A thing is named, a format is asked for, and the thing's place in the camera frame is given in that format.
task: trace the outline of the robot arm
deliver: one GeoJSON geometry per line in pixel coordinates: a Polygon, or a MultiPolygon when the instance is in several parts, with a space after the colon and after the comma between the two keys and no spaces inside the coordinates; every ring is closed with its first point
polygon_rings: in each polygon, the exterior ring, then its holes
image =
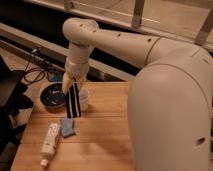
{"type": "Polygon", "coordinates": [[[199,46],[99,29],[93,20],[68,19],[70,41],[63,81],[89,69],[94,47],[143,68],[128,97],[128,122],[137,171],[207,171],[213,96],[213,60],[199,46]]]}

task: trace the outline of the cable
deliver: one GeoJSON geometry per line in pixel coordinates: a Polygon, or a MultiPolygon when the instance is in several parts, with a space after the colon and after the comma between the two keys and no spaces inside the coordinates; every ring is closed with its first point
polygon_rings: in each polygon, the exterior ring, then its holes
{"type": "Polygon", "coordinates": [[[36,55],[39,52],[40,52],[40,48],[38,48],[38,47],[33,49],[30,52],[27,65],[26,65],[25,70],[24,70],[25,71],[24,80],[27,82],[27,85],[31,85],[33,83],[39,82],[39,81],[43,80],[44,78],[47,78],[48,81],[50,81],[50,75],[49,74],[53,71],[59,72],[59,70],[53,69],[51,67],[51,64],[46,60],[39,61],[37,63],[39,67],[34,67],[34,68],[31,68],[31,69],[28,69],[32,58],[33,58],[34,63],[36,63],[35,58],[36,58],[36,55]],[[35,72],[38,72],[38,74],[33,79],[30,80],[30,79],[27,78],[27,76],[29,77],[30,74],[33,74],[35,72]]]}

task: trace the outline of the black plate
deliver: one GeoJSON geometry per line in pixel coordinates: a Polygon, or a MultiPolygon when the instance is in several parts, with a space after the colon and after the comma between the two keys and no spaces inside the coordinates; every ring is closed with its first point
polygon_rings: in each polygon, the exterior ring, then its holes
{"type": "Polygon", "coordinates": [[[59,107],[65,104],[65,96],[62,92],[62,84],[56,83],[46,87],[40,96],[41,102],[50,108],[59,107]]]}

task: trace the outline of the clear cup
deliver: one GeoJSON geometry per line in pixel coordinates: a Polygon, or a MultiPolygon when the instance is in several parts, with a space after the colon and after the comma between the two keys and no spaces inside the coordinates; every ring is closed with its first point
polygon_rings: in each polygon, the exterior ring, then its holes
{"type": "Polygon", "coordinates": [[[79,91],[79,102],[81,111],[86,111],[89,102],[89,90],[86,88],[81,88],[79,91]]]}

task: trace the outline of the wooden tabletop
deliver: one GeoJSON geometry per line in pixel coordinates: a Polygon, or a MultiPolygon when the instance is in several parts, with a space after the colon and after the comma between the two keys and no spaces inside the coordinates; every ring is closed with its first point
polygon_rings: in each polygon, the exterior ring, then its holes
{"type": "MultiPolygon", "coordinates": [[[[76,135],[60,137],[56,155],[46,170],[133,171],[132,149],[127,125],[125,82],[88,82],[89,107],[74,119],[76,135]]],[[[65,117],[65,108],[54,113],[41,104],[40,93],[18,148],[12,171],[40,171],[41,147],[48,126],[65,117]]]]}

